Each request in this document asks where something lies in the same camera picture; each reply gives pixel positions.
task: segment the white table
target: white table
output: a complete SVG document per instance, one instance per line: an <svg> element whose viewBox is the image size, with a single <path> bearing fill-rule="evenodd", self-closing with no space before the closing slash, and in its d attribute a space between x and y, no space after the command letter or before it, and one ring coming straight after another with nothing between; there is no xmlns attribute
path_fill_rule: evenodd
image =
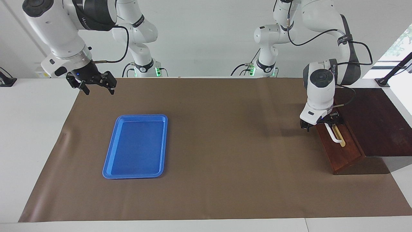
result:
<svg viewBox="0 0 412 232"><path fill-rule="evenodd" d="M353 87L376 88L373 80ZM385 89L412 125L412 116ZM0 231L412 231L412 216L388 218L320 218L266 220L120 221L17 223L60 130L76 99L65 79L19 79L0 88ZM392 174L412 204L412 166Z"/></svg>

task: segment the blue tray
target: blue tray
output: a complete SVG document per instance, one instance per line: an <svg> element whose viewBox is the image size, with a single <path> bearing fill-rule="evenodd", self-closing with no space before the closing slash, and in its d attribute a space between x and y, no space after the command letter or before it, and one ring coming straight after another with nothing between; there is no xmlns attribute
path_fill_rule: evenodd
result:
<svg viewBox="0 0 412 232"><path fill-rule="evenodd" d="M115 123L103 176L107 179L156 178L163 173L167 117L123 115Z"/></svg>

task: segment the wooden board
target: wooden board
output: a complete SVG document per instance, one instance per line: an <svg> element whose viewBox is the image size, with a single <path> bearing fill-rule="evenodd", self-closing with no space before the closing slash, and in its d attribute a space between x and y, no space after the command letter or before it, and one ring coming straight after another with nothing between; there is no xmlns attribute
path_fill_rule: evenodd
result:
<svg viewBox="0 0 412 232"><path fill-rule="evenodd" d="M336 89L335 103L352 94ZM356 89L356 99L338 112L346 147L334 143L324 125L316 127L334 174L386 174L412 164L412 128L382 89Z"/></svg>

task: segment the white wall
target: white wall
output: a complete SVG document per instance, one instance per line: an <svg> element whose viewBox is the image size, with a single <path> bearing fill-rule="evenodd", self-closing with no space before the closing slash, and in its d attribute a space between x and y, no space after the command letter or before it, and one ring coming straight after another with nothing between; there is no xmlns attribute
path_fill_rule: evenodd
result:
<svg viewBox="0 0 412 232"><path fill-rule="evenodd" d="M36 78L34 70L40 66L45 53L40 50L21 24L22 14L15 14L8 2L0 0L0 66L17 78Z"/></svg>
<svg viewBox="0 0 412 232"><path fill-rule="evenodd" d="M7 2L32 33L24 22L23 1L1 1ZM238 64L249 62L258 50L253 40L255 28L274 23L274 0L141 0L139 4L146 18L159 30L158 41L148 46L171 76L229 75ZM335 5L348 19L354 39L369 45L375 61L412 23L410 0L335 0ZM299 31L297 43L316 35L303 26L300 15L295 25ZM93 47L94 60L117 60L123 55L124 47L113 40L110 32L81 31L80 35ZM17 54L22 51L19 44L16 40L13 47ZM32 46L24 52L48 52L44 45L40 47ZM308 63L339 56L335 39L328 35L306 46L286 44L278 48L279 76L298 77ZM361 62L368 61L363 47L359 46L357 53ZM30 59L28 63L34 61L40 62L41 58ZM120 76L124 65L131 61L128 55L120 64L100 64L99 68ZM363 67L363 74L368 69Z"/></svg>

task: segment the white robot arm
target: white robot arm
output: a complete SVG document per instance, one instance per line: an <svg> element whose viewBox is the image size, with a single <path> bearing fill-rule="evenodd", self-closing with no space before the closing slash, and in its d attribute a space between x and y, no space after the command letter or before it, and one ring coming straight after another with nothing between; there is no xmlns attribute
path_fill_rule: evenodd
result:
<svg viewBox="0 0 412 232"><path fill-rule="evenodd" d="M304 25L321 34L327 33L335 37L341 56L322 62L313 62L303 71L304 86L308 99L300 114L301 127L309 129L319 124L333 124L330 113L333 109L333 97L336 85L351 85L361 77L361 64L356 56L354 42L346 18L339 14L332 0L277 0L274 8L274 19L277 24L265 25L256 29L255 41L260 45L260 56L254 61L255 75L270 76L278 56L275 44L295 44L294 16L301 8Z"/></svg>
<svg viewBox="0 0 412 232"><path fill-rule="evenodd" d="M126 23L119 24L129 30L129 50L134 59L137 77L159 76L160 63L152 58L149 48L144 43L157 40L158 32L142 14L137 0L117 0L117 15ZM127 45L127 37L120 28L112 30L113 37L119 43Z"/></svg>
<svg viewBox="0 0 412 232"><path fill-rule="evenodd" d="M260 46L259 57L253 61L254 76L272 76L275 71L276 60L278 56L278 50L276 44L290 43L288 37L288 12L290 4L283 2L276 2L273 18L276 24L264 25L256 28L254 38L255 42ZM299 7L299 4L292 2L290 9L290 19L293 22L295 13ZM294 29L294 23L289 27L289 35L292 40L296 37L296 30Z"/></svg>
<svg viewBox="0 0 412 232"><path fill-rule="evenodd" d="M116 79L110 72L98 71L78 30L111 30L117 19L115 0L25 0L23 11L34 31L51 49L42 62L51 77L66 75L73 88L86 94L89 84L103 86L114 94Z"/></svg>
<svg viewBox="0 0 412 232"><path fill-rule="evenodd" d="M43 69L51 77L65 76L73 88L89 94L86 85L96 84L114 94L117 84L110 72L100 73L96 67L98 63L115 62L93 61L91 48L80 38L78 30L112 30L116 41L124 45L129 39L138 76L159 76L156 65L160 63L143 44L156 41L158 32L145 19L136 0L25 0L23 11L34 31L51 49L42 62ZM126 23L116 26L117 17Z"/></svg>

